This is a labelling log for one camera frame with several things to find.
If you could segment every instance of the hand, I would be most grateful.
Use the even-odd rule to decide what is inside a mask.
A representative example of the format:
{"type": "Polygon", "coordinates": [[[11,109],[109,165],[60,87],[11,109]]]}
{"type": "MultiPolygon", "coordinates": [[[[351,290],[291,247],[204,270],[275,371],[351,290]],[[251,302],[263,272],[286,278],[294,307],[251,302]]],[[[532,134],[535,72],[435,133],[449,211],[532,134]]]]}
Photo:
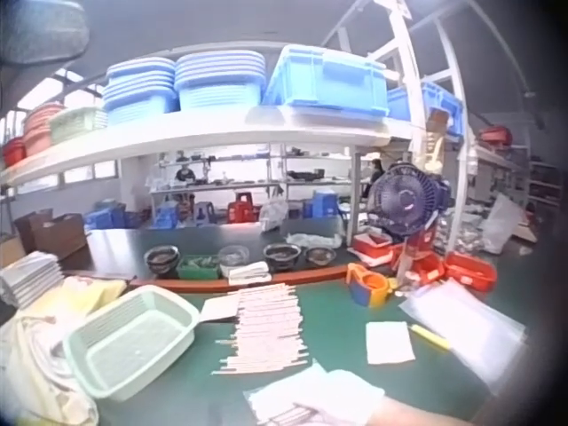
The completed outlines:
{"type": "Polygon", "coordinates": [[[298,390],[293,402],[319,412],[328,424],[365,426],[383,397],[384,390],[353,373],[336,370],[298,390]]]}

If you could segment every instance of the yellow pen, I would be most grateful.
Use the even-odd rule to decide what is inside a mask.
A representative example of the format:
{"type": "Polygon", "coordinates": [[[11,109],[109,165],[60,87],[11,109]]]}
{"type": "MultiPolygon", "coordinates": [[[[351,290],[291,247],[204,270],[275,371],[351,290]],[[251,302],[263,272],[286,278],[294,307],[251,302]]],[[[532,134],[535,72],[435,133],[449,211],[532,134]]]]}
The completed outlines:
{"type": "Polygon", "coordinates": [[[431,331],[427,330],[426,328],[419,326],[418,324],[410,326],[410,329],[414,331],[417,335],[421,335],[424,339],[428,340],[430,343],[434,343],[437,347],[445,349],[447,351],[450,350],[450,343],[444,337],[436,335],[431,331]]]}

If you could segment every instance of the ceiling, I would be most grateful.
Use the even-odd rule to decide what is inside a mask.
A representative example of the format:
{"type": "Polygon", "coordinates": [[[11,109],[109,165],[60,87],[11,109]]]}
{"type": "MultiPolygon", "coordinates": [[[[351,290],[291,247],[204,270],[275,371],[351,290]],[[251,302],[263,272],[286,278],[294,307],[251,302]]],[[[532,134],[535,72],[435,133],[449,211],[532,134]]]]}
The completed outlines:
{"type": "MultiPolygon", "coordinates": [[[[453,2],[407,0],[416,22],[453,2]]],[[[555,56],[544,54],[546,26],[530,9],[531,1],[477,0],[505,36],[542,107],[561,106],[556,83],[565,72],[555,56]]],[[[353,0],[83,0],[91,24],[91,45],[70,69],[84,77],[109,65],[180,46],[231,41],[275,41],[320,45],[353,0]]],[[[346,25],[354,53],[366,55],[392,38],[384,9],[369,2],[346,25]]],[[[517,79],[487,25],[469,7],[444,19],[460,64],[468,106],[480,113],[519,108],[517,79]]],[[[413,33],[421,74],[447,67],[432,25],[413,33]]],[[[336,39],[328,47],[338,48],[336,39]]],[[[263,51],[269,67],[277,51],[263,51]]]]}

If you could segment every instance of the green tray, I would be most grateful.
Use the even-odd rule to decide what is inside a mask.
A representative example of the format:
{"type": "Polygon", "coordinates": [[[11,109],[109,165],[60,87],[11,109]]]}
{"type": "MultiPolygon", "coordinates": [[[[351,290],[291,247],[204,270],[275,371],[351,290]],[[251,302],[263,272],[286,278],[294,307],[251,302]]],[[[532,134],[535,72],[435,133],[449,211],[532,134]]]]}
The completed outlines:
{"type": "Polygon", "coordinates": [[[219,258],[218,256],[182,256],[176,268],[177,276],[181,280],[218,280],[219,278],[219,258]],[[205,258],[215,259],[215,267],[203,268],[193,264],[186,264],[188,261],[198,261],[205,258]]]}

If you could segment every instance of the black bowl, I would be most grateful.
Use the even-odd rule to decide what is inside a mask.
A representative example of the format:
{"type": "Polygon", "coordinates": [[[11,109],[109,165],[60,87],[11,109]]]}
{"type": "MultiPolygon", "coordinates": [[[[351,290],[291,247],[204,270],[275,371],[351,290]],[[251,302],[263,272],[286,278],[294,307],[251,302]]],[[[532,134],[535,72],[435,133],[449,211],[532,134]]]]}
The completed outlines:
{"type": "Polygon", "coordinates": [[[277,242],[264,248],[266,262],[275,272],[289,271],[297,263],[302,249],[296,244],[277,242]]]}
{"type": "Polygon", "coordinates": [[[156,246],[144,254],[148,269],[156,275],[165,275],[178,266],[179,250],[176,246],[156,246]]]}
{"type": "Polygon", "coordinates": [[[335,250],[327,247],[312,247],[305,252],[305,260],[319,268],[328,266],[337,256],[335,250]]]}

